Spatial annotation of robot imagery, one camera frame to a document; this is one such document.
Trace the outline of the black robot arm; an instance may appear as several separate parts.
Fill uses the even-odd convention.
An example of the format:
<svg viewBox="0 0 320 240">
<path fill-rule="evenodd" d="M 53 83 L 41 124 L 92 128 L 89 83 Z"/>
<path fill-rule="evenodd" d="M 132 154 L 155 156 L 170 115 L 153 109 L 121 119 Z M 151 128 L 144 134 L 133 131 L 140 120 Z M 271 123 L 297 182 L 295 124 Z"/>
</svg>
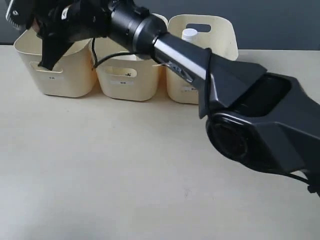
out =
<svg viewBox="0 0 320 240">
<path fill-rule="evenodd" d="M 31 15 L 42 67 L 52 69 L 74 42 L 107 37 L 197 89 L 199 117 L 223 156 L 261 173 L 300 171 L 308 191 L 319 193 L 320 106 L 296 78 L 186 42 L 132 0 L 36 0 Z"/>
</svg>

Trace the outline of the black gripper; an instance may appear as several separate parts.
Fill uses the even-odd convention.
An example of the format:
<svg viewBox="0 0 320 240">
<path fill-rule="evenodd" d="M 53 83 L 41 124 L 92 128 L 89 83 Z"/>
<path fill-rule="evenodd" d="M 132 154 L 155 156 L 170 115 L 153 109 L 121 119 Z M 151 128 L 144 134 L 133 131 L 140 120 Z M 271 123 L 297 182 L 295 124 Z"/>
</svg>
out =
<svg viewBox="0 0 320 240">
<path fill-rule="evenodd" d="M 74 42 L 105 38 L 110 33 L 116 0 L 31 0 L 30 15 L 42 41 L 38 64 L 52 70 Z"/>
</svg>

